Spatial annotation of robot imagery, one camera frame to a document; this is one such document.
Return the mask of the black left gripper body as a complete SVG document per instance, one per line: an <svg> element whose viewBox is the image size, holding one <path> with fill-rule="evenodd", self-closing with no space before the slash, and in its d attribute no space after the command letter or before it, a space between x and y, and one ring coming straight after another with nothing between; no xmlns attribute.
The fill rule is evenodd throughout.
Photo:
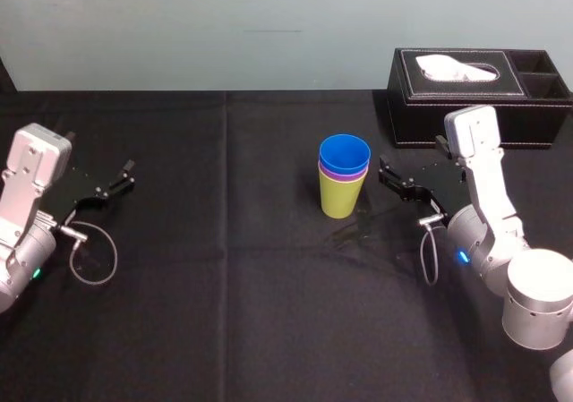
<svg viewBox="0 0 573 402"><path fill-rule="evenodd" d="M38 222L47 228L63 227L82 209L98 208L109 200L102 183L77 169L67 170L42 194Z"/></svg>

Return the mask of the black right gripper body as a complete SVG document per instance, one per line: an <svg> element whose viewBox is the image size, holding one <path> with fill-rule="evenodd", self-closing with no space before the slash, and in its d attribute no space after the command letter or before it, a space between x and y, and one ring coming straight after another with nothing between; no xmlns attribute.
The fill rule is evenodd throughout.
<svg viewBox="0 0 573 402"><path fill-rule="evenodd" d="M471 203L465 170L451 160L422 167L404 185L403 201L421 201L452 218Z"/></svg>

